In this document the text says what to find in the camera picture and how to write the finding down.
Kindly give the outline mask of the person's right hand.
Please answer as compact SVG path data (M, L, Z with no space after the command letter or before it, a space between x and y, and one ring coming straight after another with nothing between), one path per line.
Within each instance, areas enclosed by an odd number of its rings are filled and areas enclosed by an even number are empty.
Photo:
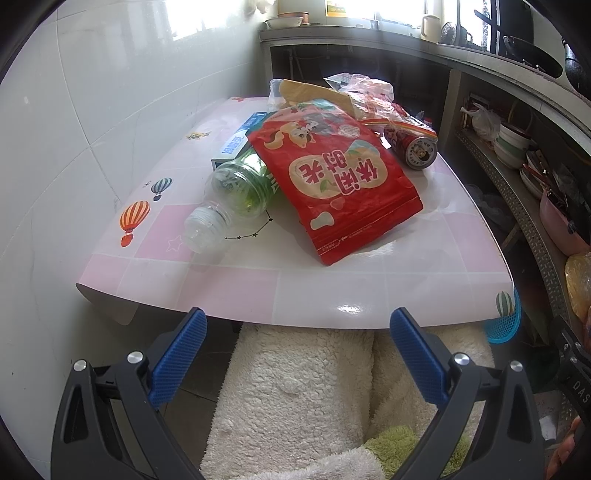
M551 479L561 469L561 467L565 465L568 457L574 450L576 445L575 433L580 423L581 418L579 416L573 419L567 435L564 437L558 448L554 451L549 461L545 474L546 480Z

